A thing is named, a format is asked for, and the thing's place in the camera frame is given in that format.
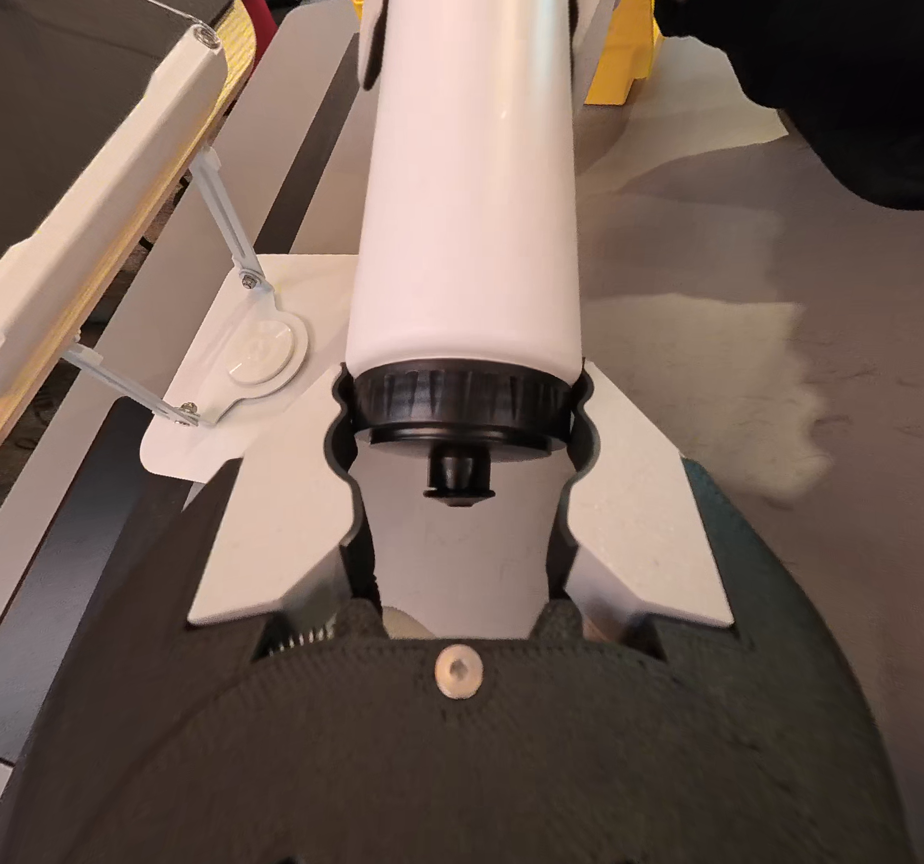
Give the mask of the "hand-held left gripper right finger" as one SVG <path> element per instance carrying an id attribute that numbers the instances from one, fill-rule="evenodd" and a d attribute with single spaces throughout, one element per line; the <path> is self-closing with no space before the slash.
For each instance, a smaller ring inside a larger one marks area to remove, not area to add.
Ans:
<path id="1" fill-rule="evenodd" d="M 573 388 L 549 593 L 595 631 L 650 617 L 727 629 L 733 613 L 676 445 L 591 361 Z"/>

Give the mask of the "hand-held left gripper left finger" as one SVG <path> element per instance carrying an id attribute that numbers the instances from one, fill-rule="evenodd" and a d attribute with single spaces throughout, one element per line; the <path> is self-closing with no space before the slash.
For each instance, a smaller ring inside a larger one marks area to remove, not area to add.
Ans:
<path id="1" fill-rule="evenodd" d="M 188 615 L 204 627 L 279 614 L 321 627 L 353 598 L 379 608 L 372 530 L 351 475 L 353 381 L 331 366 L 239 461 Z"/>

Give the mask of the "white board stand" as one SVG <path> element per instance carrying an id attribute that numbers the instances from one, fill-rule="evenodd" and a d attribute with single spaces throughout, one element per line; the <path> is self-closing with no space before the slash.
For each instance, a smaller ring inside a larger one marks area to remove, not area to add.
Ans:
<path id="1" fill-rule="evenodd" d="M 186 165 L 188 144 L 227 76 L 219 36 L 195 22 L 153 73 L 140 101 L 98 154 L 2 257 L 2 402 L 64 357 L 154 412 L 141 441 L 151 473 L 200 483 L 246 453 L 298 399 L 339 370 L 356 268 L 348 255 L 257 255 L 212 148 L 191 161 L 193 182 L 232 257 L 167 397 L 118 377 L 77 342 L 70 295 L 101 277 L 103 258 L 161 177 Z"/>

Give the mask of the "white bottle with black cap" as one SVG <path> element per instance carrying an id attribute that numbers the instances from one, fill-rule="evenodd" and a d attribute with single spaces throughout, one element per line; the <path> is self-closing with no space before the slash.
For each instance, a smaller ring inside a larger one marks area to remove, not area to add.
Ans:
<path id="1" fill-rule="evenodd" d="M 378 93 L 379 87 L 372 90 Z M 570 135 L 372 139 L 346 343 L 355 425 L 428 460 L 424 495 L 493 497 L 491 461 L 564 446 L 582 370 Z"/>

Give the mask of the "yellow plastic bin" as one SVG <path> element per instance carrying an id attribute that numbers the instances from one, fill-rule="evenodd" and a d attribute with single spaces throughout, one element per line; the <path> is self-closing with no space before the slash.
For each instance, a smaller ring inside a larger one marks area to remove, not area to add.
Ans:
<path id="1" fill-rule="evenodd" d="M 620 0 L 584 104 L 625 103 L 650 76 L 661 31 L 655 0 Z M 377 145 L 410 132 L 474 132 L 507 143 L 570 135 L 570 0 L 389 0 Z"/>

